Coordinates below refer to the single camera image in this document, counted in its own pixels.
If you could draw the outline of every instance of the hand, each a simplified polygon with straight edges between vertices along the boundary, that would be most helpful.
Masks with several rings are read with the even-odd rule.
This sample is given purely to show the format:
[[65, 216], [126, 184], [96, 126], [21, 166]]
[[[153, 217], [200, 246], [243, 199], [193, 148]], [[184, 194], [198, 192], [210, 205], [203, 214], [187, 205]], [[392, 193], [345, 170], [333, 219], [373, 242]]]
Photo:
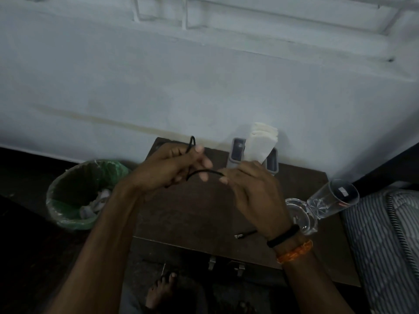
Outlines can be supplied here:
[[[123, 183], [129, 183], [144, 194], [173, 184], [179, 184], [186, 179], [189, 169], [210, 169], [212, 162], [204, 154], [204, 147], [197, 145], [188, 153], [185, 144], [165, 143], [148, 159], [140, 164]], [[208, 173], [199, 173], [206, 182]]]
[[279, 181], [259, 162], [241, 162], [235, 169], [221, 169], [220, 181], [231, 187], [236, 206], [259, 233], [271, 240], [292, 226]]

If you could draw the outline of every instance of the trash can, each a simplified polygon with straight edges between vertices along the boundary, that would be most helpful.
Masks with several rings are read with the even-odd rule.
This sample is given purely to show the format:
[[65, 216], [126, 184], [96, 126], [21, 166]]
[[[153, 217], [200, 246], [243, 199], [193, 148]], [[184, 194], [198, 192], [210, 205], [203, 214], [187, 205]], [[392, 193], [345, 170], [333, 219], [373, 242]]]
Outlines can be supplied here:
[[46, 207], [57, 225], [67, 229], [91, 229], [97, 216], [81, 219], [80, 207], [95, 200], [103, 189], [113, 190], [130, 170], [118, 161], [93, 160], [68, 169], [46, 193]]

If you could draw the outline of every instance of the brown table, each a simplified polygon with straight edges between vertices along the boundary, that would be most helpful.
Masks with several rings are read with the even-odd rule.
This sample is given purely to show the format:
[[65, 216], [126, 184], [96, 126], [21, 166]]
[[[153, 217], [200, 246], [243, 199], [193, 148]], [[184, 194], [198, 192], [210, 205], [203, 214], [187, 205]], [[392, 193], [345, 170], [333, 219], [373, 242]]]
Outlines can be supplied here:
[[[170, 140], [157, 138], [148, 154]], [[214, 169], [227, 164], [228, 153], [206, 148]], [[285, 198], [307, 200], [328, 180], [323, 172], [279, 164]], [[187, 183], [162, 190], [141, 209], [134, 236], [245, 263], [280, 269], [275, 254], [259, 234], [237, 240], [234, 235], [254, 227], [234, 207], [232, 191], [210, 174], [204, 183], [193, 176]], [[312, 237], [314, 251], [335, 282], [360, 286], [339, 215], [321, 220]]]

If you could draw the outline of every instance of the brown stain on wall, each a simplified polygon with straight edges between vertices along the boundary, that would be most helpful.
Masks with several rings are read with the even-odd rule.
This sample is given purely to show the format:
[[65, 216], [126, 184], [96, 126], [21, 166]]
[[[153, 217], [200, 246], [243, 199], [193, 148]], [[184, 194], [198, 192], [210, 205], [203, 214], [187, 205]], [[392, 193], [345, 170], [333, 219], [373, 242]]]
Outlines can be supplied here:
[[[46, 114], [46, 115], [64, 117], [64, 118], [68, 118], [68, 119], [85, 121], [85, 122], [90, 122], [90, 123], [105, 124], [105, 125], [108, 125], [108, 126], [115, 126], [115, 127], [118, 127], [118, 128], [124, 128], [124, 129], [132, 130], [132, 131], [142, 132], [142, 133], [146, 133], [146, 134], [152, 134], [152, 135], [156, 135], [158, 137], [162, 137], [162, 138], [166, 138], [166, 139], [170, 139], [170, 140], [175, 140], [175, 141], [180, 141], [180, 142], [185, 142], [185, 143], [189, 143], [189, 139], [191, 138], [191, 136], [186, 136], [184, 134], [179, 134], [179, 133], [175, 133], [175, 132], [171, 132], [171, 131], [167, 131], [167, 130], [160, 130], [160, 129], [150, 128], [150, 127], [145, 127], [145, 126], [139, 126], [139, 125], [136, 125], [136, 124], [133, 124], [133, 123], [116, 121], [116, 120], [101, 118], [101, 117], [98, 117], [98, 116], [84, 115], [82, 113], [56, 109], [56, 108], [52, 108], [52, 107], [49, 107], [49, 106], [46, 106], [46, 105], [40, 105], [40, 104], [33, 103], [30, 106], [32, 108], [34, 108], [35, 110], [37, 110], [37, 111], [39, 111], [43, 114]], [[196, 137], [196, 139], [197, 139], [198, 143], [203, 144], [203, 145], [205, 145], [205, 147], [208, 147], [208, 148], [216, 148], [218, 150], [223, 150], [223, 151], [229, 151], [230, 150], [230, 144], [227, 144], [227, 143], [218, 143], [218, 142], [214, 142], [212, 140], [202, 139], [202, 138], [199, 138], [199, 137]]]

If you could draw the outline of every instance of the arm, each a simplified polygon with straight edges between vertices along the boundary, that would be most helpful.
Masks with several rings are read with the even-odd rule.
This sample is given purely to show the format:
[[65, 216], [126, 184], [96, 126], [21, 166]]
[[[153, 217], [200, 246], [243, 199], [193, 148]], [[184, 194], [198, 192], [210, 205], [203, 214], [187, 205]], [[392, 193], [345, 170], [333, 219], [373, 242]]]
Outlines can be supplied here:
[[[225, 177], [220, 181], [232, 188], [237, 208], [267, 240], [292, 226], [278, 180], [258, 162], [242, 162], [221, 172]], [[283, 255], [306, 241], [299, 232], [274, 250]], [[284, 263], [282, 269], [302, 313], [353, 313], [312, 251]]]
[[139, 207], [156, 189], [182, 182], [191, 166], [212, 167], [203, 147], [186, 148], [164, 144], [114, 188], [48, 313], [118, 313]]

